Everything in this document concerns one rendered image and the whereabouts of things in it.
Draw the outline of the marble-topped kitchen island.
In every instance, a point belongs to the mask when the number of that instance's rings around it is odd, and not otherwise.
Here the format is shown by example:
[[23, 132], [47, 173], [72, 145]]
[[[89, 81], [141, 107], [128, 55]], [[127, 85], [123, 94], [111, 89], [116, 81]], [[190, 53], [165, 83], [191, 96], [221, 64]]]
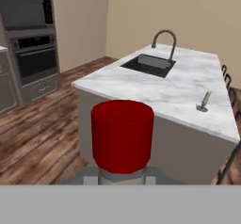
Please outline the marble-topped kitchen island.
[[[74, 82], [78, 89], [80, 152], [92, 158], [90, 111], [108, 99], [130, 99], [154, 111], [149, 165], [182, 184], [209, 184], [240, 141], [218, 56], [177, 48], [169, 74], [158, 77], [123, 68], [141, 54], [167, 58], [168, 45], [146, 46]], [[207, 112], [196, 109], [211, 91]]]

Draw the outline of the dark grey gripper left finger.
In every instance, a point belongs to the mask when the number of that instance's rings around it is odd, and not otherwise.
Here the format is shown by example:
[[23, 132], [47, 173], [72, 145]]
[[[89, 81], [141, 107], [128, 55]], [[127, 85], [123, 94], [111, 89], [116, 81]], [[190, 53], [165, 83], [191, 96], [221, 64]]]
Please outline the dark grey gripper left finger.
[[99, 170], [96, 167], [85, 167], [78, 171], [73, 177], [61, 181], [65, 185], [97, 185]]

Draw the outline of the grey built-in microwave oven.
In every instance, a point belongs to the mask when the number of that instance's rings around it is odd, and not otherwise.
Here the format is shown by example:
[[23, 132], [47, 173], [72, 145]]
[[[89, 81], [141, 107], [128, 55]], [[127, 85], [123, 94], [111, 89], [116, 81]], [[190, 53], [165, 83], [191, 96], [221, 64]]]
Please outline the grey built-in microwave oven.
[[53, 24], [51, 0], [0, 0], [6, 30], [45, 28]]

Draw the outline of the grey tall appliance cabinet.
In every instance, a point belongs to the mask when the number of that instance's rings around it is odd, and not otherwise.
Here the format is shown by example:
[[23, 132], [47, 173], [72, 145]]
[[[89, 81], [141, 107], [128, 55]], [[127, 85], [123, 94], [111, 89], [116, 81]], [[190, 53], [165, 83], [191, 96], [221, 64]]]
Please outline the grey tall appliance cabinet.
[[[1, 45], [8, 48], [8, 60], [11, 68], [13, 80], [15, 83], [19, 103], [21, 105], [30, 104], [49, 93], [56, 91], [61, 86], [60, 81], [60, 68], [59, 68], [59, 60], [58, 60], [58, 52], [57, 52], [57, 43], [56, 43], [56, 21], [55, 21], [55, 12], [54, 12], [54, 4], [52, 2], [52, 11], [53, 11], [53, 24], [49, 25], [45, 28], [31, 28], [31, 29], [15, 29], [15, 30], [6, 30], [2, 13], [0, 12], [0, 43]], [[12, 46], [10, 43], [11, 39], [21, 38], [21, 37], [32, 37], [38, 35], [48, 35], [53, 34], [55, 37], [55, 45], [56, 45], [56, 59], [58, 64], [58, 72], [44, 77], [41, 80], [34, 81], [27, 85], [22, 85], [20, 79], [20, 73], [17, 67], [17, 61], [13, 54]]]

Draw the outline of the dark curved tap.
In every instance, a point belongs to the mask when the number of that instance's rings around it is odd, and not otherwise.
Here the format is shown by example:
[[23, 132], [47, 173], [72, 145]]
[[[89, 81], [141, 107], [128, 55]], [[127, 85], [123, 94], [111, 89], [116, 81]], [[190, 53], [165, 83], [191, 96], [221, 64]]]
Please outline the dark curved tap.
[[169, 59], [168, 59], [168, 63], [170, 63], [172, 61], [172, 57], [174, 55], [174, 51], [175, 51], [176, 44], [177, 44], [177, 38], [173, 31], [171, 31], [169, 29], [162, 29], [162, 30], [158, 31], [153, 38], [152, 48], [153, 49], [156, 48], [156, 43], [157, 43], [158, 37], [164, 33], [168, 33], [172, 36], [172, 47], [171, 47], [171, 51], [170, 51], [170, 55], [169, 55]]

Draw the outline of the black sink basin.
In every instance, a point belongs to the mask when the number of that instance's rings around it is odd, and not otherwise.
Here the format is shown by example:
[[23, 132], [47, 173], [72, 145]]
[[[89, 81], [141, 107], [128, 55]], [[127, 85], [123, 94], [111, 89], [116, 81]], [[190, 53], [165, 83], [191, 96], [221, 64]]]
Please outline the black sink basin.
[[165, 78], [176, 61], [158, 56], [141, 54], [122, 64], [123, 68]]

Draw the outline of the grey base cupboard run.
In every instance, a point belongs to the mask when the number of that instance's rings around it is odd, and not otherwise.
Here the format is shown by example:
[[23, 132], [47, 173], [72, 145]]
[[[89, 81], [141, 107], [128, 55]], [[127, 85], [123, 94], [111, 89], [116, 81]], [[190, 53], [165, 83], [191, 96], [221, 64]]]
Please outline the grey base cupboard run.
[[8, 48], [0, 45], [0, 116], [18, 107], [19, 104], [8, 61]]

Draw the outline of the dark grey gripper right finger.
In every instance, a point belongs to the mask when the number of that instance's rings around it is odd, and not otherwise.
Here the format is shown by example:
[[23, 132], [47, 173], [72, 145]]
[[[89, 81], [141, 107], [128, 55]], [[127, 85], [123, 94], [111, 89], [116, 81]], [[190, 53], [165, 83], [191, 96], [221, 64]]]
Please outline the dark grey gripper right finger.
[[182, 182], [170, 178], [161, 168], [147, 167], [146, 185], [174, 185]]

